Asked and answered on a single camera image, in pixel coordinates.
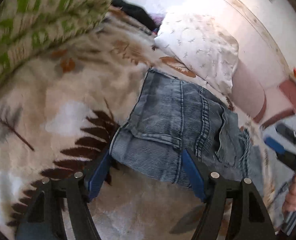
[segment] hand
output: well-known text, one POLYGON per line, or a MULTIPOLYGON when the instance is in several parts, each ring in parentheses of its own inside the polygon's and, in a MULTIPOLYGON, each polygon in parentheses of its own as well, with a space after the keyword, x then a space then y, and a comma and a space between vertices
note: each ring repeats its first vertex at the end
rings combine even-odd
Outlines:
POLYGON ((286 195, 285 201, 282 206, 282 212, 296 211, 296 176, 293 178, 293 184, 289 187, 289 193, 286 195))

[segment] blue clip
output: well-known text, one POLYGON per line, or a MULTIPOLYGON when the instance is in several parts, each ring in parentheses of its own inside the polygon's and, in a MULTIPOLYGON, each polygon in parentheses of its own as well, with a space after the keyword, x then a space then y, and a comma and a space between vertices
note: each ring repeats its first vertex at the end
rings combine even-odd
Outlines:
POLYGON ((276 153, 284 154, 286 152, 284 147, 280 143, 278 143, 275 139, 272 139, 271 137, 267 137, 265 139, 265 144, 268 145, 273 150, 275 150, 276 153))
POLYGON ((91 176, 91 179, 88 183, 89 190, 89 199, 92 200, 98 196, 101 185, 104 182, 104 179, 107 176, 111 165, 112 157, 109 155, 109 150, 105 153, 101 163, 96 168, 94 174, 91 176))
POLYGON ((181 153, 181 158, 183 168, 188 176, 195 196, 200 198, 202 201, 205 201, 206 195, 204 192, 204 181, 198 170, 198 167, 196 166, 194 160, 191 158, 187 150, 184 150, 181 153))

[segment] metal screw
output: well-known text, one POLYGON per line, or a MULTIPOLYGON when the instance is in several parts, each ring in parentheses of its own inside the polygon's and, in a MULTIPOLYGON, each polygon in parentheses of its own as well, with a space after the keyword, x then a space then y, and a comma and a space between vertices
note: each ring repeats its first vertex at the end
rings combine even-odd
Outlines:
POLYGON ((213 177, 214 179, 217 179, 220 177, 219 173, 217 173, 217 172, 210 173, 210 176, 213 177))
POLYGON ((249 179, 249 178, 244 178, 243 181, 245 182, 245 184, 251 184, 252 183, 252 180, 249 179))
POLYGON ((78 179, 78 178, 81 178, 83 176, 83 173, 81 171, 77 171, 75 173, 75 178, 78 179))
POLYGON ((49 178, 43 178, 43 179, 41 180, 41 182, 42 182, 43 184, 46 184, 46 183, 48 183, 49 181, 50 181, 49 178))

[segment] pillow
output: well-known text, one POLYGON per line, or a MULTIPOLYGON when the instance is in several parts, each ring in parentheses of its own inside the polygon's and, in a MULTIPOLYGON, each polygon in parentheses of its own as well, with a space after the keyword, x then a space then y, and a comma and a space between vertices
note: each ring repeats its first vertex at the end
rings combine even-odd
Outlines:
POLYGON ((258 123, 267 107, 266 94, 260 82, 241 60, 232 81, 230 99, 258 123))
POLYGON ((239 45, 214 18, 168 13, 155 38, 166 54, 175 55, 196 75, 227 95, 238 63, 239 45))

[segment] brown fern print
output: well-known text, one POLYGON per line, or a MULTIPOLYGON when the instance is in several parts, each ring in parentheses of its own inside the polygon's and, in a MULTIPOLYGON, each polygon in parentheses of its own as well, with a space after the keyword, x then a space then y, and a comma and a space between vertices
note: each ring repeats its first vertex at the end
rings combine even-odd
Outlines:
POLYGON ((235 107, 234 107, 232 101, 227 96, 226 96, 226 99, 227 99, 227 102, 228 102, 228 109, 233 112, 235 110, 235 107))
POLYGON ((176 60, 174 57, 161 57, 160 58, 162 63, 168 65, 169 67, 173 68, 174 70, 179 71, 180 73, 186 75, 187 77, 195 78, 196 75, 191 70, 187 69, 186 66, 176 60))
MULTIPOLYGON (((87 163, 93 161, 97 158, 98 154, 106 147, 106 145, 112 139, 115 131, 118 128, 118 124, 114 121, 112 112, 108 107, 110 116, 109 117, 103 111, 93 111, 96 114, 96 118, 86 117, 86 119, 95 125, 90 128, 81 128, 82 131, 88 133, 89 135, 94 135, 98 138, 104 139, 105 142, 100 141, 94 137, 85 136, 75 141, 76 147, 64 149, 60 152, 69 157, 83 157, 89 159, 88 161, 81 160, 60 160, 53 161, 53 163, 57 166, 54 169, 46 169, 40 172, 42 176, 49 177, 51 179, 65 179, 75 173, 76 171, 82 170, 87 163)), ((118 168, 116 161, 113 160, 112 167, 118 168)), ((105 181, 111 185, 111 175, 108 172, 105 181)), ((37 188, 41 183, 41 180, 37 180, 31 183, 31 185, 37 188)), ((31 201, 35 190, 25 190, 23 191, 25 197, 19 199, 19 203, 15 203, 12 205, 13 213, 11 214, 11 220, 7 223, 8 226, 17 227, 21 218, 28 208, 28 204, 31 201)))
POLYGON ((63 73, 73 71, 76 63, 72 57, 67 57, 68 49, 58 49, 51 53, 52 58, 61 58, 59 66, 62 68, 63 73))
POLYGON ((114 48, 111 52, 121 54, 123 59, 130 59, 130 62, 134 62, 136 65, 138 65, 139 62, 142 62, 150 67, 154 66, 152 62, 142 55, 142 48, 140 44, 130 44, 126 41, 116 40, 113 45, 114 48))
POLYGON ((12 127, 7 120, 3 121, 0 119, 0 124, 4 125, 9 129, 10 132, 14 133, 20 140, 23 141, 24 144, 26 144, 32 151, 35 151, 35 149, 19 134, 16 132, 15 128, 12 127))
POLYGON ((120 8, 114 7, 112 5, 109 6, 108 11, 113 14, 116 18, 124 21, 128 19, 128 15, 124 13, 120 8))

